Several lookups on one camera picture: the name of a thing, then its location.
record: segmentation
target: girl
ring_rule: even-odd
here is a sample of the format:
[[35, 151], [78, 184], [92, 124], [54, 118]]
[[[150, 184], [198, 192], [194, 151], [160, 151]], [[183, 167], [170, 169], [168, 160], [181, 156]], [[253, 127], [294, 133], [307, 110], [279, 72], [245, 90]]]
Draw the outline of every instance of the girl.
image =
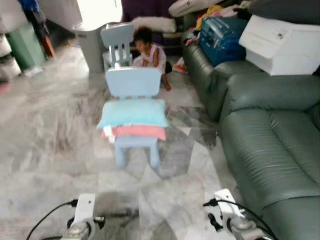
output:
[[152, 30], [148, 27], [139, 27], [133, 35], [135, 45], [141, 54], [133, 61], [133, 67], [154, 67], [162, 73], [162, 83], [167, 91], [171, 90], [166, 76], [166, 54], [164, 50], [152, 43]]

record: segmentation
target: marble floor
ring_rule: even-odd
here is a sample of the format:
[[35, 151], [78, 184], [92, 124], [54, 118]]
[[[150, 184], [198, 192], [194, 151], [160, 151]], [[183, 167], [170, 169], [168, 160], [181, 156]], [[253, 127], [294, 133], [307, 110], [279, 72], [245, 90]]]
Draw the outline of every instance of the marble floor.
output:
[[[168, 80], [172, 90], [157, 96], [166, 101], [169, 122], [160, 167], [151, 169], [148, 153], [132, 149], [119, 170], [113, 145], [96, 130], [111, 96], [79, 48], [64, 47], [43, 72], [15, 79], [11, 92], [0, 95], [0, 239], [24, 240], [56, 205], [95, 193], [97, 214], [139, 209], [131, 220], [108, 219], [106, 240], [232, 240], [207, 219], [207, 211], [219, 210], [202, 207], [214, 191], [236, 189], [218, 125], [187, 75], [172, 72]], [[73, 213], [56, 211], [32, 239], [61, 235]]]

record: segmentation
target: green bin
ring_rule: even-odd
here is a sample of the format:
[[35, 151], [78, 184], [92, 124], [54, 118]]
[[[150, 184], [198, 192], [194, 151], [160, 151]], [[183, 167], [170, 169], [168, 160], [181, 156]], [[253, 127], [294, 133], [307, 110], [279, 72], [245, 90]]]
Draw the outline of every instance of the green bin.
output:
[[12, 55], [22, 70], [40, 66], [46, 61], [31, 23], [9, 32], [6, 38], [10, 43]]

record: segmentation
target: small chair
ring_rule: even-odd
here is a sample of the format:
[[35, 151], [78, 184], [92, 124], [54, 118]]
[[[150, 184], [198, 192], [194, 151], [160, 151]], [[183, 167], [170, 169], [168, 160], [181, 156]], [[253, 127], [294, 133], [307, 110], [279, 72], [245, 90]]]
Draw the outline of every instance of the small chair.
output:
[[[156, 68], [122, 67], [110, 69], [105, 73], [105, 79], [114, 97], [120, 101], [126, 98], [151, 98], [158, 94], [161, 81], [161, 72]], [[127, 148], [150, 148], [149, 164], [152, 168], [160, 165], [160, 156], [157, 146], [158, 139], [150, 136], [121, 136], [116, 137], [115, 164], [124, 168], [128, 160], [124, 155]]]
[[107, 26], [101, 30], [100, 35], [104, 46], [109, 49], [102, 54], [105, 72], [109, 68], [114, 68], [116, 63], [121, 66], [132, 65], [132, 54], [130, 54], [130, 42], [134, 40], [132, 23]]

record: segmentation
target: blue suitcase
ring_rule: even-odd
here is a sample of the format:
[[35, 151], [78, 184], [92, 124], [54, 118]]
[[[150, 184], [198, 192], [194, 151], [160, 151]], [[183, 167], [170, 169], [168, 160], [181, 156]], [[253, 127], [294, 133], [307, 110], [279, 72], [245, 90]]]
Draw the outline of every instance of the blue suitcase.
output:
[[213, 66], [245, 59], [246, 49], [239, 45], [239, 38], [247, 23], [248, 21], [237, 17], [203, 19], [199, 45]]

